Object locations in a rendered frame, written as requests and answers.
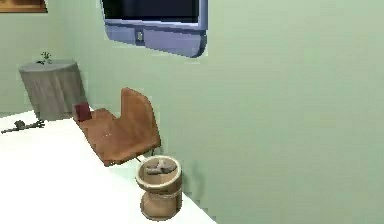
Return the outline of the grey crumpled trash piece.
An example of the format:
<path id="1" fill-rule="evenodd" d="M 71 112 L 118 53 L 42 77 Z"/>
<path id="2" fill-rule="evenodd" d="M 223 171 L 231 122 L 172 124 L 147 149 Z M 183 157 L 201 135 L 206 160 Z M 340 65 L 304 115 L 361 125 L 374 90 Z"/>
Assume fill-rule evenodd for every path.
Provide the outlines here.
<path id="1" fill-rule="evenodd" d="M 146 173 L 148 175 L 169 174 L 175 169 L 175 165 L 168 164 L 164 160 L 159 160 L 156 166 L 147 166 Z"/>

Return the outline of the brown wooden chair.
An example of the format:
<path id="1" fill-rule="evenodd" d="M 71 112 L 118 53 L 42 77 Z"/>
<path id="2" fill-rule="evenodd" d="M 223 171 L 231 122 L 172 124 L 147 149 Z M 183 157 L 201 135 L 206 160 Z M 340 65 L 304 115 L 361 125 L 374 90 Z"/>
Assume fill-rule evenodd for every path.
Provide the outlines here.
<path id="1" fill-rule="evenodd" d="M 121 89 L 120 116 L 105 108 L 90 112 L 90 118 L 73 120 L 104 166 L 123 164 L 161 145 L 150 100 L 138 91 Z"/>

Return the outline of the round brown wooden bin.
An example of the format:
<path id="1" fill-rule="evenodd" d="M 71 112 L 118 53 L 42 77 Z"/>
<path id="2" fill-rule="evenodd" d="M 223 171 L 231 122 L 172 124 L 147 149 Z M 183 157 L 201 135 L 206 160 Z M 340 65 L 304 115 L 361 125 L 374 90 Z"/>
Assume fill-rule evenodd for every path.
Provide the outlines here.
<path id="1" fill-rule="evenodd" d="M 156 166 L 159 160 L 173 164 L 176 169 L 169 174 L 148 175 L 147 166 Z M 140 209 L 150 220 L 165 221 L 174 217 L 182 207 L 182 168 L 180 163 L 169 156 L 150 156 L 139 163 L 135 176 L 136 183 L 144 191 Z"/>

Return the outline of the round grey clothed table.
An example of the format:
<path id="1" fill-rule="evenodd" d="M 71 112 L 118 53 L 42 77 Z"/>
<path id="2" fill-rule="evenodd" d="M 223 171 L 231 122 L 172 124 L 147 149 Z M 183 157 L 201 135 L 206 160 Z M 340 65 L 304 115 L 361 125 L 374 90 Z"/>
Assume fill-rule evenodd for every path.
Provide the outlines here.
<path id="1" fill-rule="evenodd" d="M 20 66 L 19 72 L 38 119 L 71 118 L 74 106 L 87 101 L 80 69 L 73 59 L 28 63 Z"/>

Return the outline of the small green house plant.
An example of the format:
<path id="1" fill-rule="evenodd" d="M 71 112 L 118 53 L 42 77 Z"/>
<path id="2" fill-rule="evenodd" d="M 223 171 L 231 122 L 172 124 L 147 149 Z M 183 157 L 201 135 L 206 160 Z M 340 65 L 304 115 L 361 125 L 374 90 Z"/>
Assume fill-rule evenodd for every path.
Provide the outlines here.
<path id="1" fill-rule="evenodd" d="M 41 56 L 43 57 L 43 59 L 38 60 L 37 61 L 38 64 L 45 65 L 45 64 L 51 64 L 52 63 L 51 54 L 49 52 L 42 52 Z"/>

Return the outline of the dark grey twig shape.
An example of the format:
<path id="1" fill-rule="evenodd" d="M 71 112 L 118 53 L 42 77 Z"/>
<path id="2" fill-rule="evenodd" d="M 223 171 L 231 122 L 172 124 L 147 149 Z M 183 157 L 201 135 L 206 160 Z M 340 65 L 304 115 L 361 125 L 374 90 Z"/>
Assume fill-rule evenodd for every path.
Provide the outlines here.
<path id="1" fill-rule="evenodd" d="M 45 123 L 43 120 L 38 120 L 32 124 L 26 124 L 22 120 L 18 120 L 14 122 L 15 127 L 2 130 L 1 134 L 9 133 L 9 132 L 14 132 L 14 131 L 21 131 L 21 130 L 26 130 L 26 129 L 31 129 L 31 128 L 43 128 L 45 126 Z"/>

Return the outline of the grey wall television set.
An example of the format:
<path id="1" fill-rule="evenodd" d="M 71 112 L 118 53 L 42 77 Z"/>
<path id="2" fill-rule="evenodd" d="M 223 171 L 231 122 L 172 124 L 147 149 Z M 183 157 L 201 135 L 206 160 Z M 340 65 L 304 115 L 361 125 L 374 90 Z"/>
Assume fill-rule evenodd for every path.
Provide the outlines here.
<path id="1" fill-rule="evenodd" d="M 110 40 L 197 58 L 207 45 L 208 0 L 99 0 Z"/>

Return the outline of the brown framed wall picture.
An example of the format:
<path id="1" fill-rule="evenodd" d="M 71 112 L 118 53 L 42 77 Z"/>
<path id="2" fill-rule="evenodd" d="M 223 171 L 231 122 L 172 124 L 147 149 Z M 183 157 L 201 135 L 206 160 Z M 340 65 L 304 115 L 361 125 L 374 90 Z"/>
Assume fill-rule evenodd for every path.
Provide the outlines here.
<path id="1" fill-rule="evenodd" d="M 0 13 L 47 13 L 45 0 L 0 0 Z"/>

